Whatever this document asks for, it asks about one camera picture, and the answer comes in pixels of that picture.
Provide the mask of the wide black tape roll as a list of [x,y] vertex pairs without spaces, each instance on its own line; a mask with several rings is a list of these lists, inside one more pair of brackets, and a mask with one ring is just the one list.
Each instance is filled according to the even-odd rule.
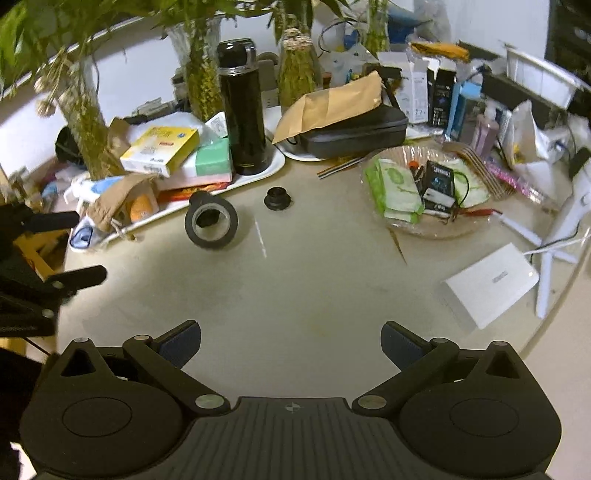
[[235,238],[238,231],[238,212],[228,200],[198,191],[189,198],[184,228],[194,245],[219,250],[228,246]]

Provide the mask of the white power adapter box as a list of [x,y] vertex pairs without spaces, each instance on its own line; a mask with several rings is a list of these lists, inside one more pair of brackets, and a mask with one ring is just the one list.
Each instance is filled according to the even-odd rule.
[[441,292],[457,318],[484,330],[538,282],[537,270],[509,243],[444,280]]

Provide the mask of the yellow medicine box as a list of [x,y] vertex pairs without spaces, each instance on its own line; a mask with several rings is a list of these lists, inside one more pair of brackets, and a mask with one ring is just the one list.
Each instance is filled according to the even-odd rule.
[[197,129],[150,127],[120,157],[125,171],[170,177],[197,149]]

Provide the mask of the glass plate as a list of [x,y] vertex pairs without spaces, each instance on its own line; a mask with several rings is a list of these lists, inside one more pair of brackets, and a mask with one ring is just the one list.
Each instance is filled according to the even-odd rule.
[[451,239],[482,228],[511,195],[469,146],[404,145],[367,155],[362,182],[375,211],[394,231]]

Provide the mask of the white tripod gimbal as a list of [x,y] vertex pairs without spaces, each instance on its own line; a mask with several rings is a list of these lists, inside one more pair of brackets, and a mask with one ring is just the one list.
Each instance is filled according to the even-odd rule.
[[536,300],[536,316],[544,319],[549,312],[552,264],[562,255],[562,260],[577,263],[563,250],[570,245],[585,242],[590,234],[578,237],[578,227],[590,212],[590,149],[581,148],[569,163],[569,177],[572,181],[572,194],[565,200],[551,225],[549,233],[540,239],[534,232],[513,221],[504,214],[494,216],[536,246],[529,256],[540,255],[539,282]]

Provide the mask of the green wet wipes pack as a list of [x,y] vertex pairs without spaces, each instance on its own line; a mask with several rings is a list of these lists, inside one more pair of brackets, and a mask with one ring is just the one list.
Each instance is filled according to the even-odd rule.
[[379,213],[388,220],[416,224],[424,205],[411,171],[393,160],[374,157],[363,170]]

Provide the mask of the small black product box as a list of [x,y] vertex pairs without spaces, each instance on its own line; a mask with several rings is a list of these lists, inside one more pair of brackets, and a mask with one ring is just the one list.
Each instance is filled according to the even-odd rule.
[[454,171],[428,161],[421,180],[421,196],[433,204],[452,208],[456,204]]

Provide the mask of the green tissue pack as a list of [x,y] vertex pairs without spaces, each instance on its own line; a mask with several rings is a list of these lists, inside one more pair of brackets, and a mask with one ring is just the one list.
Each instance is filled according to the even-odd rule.
[[228,138],[200,147],[195,154],[194,167],[197,176],[231,174]]

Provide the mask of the glass vase with plant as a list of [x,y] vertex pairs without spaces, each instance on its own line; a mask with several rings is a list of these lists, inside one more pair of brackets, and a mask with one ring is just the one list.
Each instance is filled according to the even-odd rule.
[[98,35],[123,16],[121,1],[1,3],[1,88],[14,88],[28,74],[39,96],[37,115],[63,115],[93,180],[122,172],[107,147],[95,52]]
[[171,39],[192,114],[207,121],[222,110],[215,48],[221,19],[233,13],[232,1],[158,1],[160,25]]

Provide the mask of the small black knob cap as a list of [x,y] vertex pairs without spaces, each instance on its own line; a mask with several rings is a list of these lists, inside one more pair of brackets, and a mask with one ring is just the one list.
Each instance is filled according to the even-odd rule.
[[266,192],[263,203],[272,211],[283,211],[290,207],[291,197],[283,187],[271,187]]

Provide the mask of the black zipper case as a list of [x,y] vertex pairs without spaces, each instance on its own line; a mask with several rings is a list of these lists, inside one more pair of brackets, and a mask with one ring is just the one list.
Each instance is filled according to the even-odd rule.
[[301,133],[294,140],[317,158],[350,156],[401,146],[408,123],[403,111],[381,104],[360,116]]

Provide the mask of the pink bottle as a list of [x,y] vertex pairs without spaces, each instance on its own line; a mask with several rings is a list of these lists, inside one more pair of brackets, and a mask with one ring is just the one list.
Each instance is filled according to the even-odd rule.
[[496,115],[496,107],[488,104],[484,112],[477,116],[471,147],[483,160],[490,155],[499,132],[500,126]]

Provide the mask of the white plastic bag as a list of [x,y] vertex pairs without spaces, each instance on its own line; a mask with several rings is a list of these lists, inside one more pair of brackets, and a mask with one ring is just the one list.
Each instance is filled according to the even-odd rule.
[[554,164],[561,158],[557,143],[564,139],[562,127],[543,130],[537,126],[530,100],[520,103],[511,113],[503,151],[509,166],[546,161]]

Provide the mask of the black thermos bottle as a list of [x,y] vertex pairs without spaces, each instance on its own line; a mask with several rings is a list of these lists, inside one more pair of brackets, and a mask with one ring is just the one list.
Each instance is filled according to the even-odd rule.
[[233,169],[239,175],[266,170],[266,130],[260,95],[256,44],[249,38],[220,42],[217,73]]

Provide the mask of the brown paper envelope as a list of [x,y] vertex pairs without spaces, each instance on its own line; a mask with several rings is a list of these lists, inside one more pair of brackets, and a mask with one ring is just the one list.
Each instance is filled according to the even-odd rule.
[[308,93],[283,113],[273,144],[360,116],[381,104],[382,78],[377,71],[346,85]]

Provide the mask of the white foil takeaway container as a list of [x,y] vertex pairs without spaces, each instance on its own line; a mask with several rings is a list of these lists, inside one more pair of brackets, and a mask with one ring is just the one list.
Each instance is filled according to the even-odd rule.
[[590,93],[590,86],[552,62],[506,46],[507,77],[529,92],[567,109],[577,93]]

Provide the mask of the brown drawstring pouch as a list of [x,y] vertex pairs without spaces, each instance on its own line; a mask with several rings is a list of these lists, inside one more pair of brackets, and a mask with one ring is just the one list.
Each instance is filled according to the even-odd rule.
[[87,216],[104,233],[115,230],[119,213],[139,187],[152,187],[156,174],[129,173],[108,187],[87,209]]

